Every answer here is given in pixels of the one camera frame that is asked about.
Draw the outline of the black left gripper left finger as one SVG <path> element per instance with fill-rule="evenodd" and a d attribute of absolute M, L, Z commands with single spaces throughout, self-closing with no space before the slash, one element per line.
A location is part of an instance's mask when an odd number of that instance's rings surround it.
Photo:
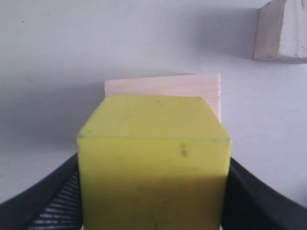
<path fill-rule="evenodd" d="M 80 230 L 82 225 L 77 154 L 0 205 L 2 230 Z"/>

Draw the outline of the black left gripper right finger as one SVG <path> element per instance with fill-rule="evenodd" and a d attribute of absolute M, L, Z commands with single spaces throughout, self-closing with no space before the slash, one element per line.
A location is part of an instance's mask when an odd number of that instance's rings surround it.
<path fill-rule="evenodd" d="M 231 159 L 221 227 L 224 230 L 305 230 L 307 209 Z"/>

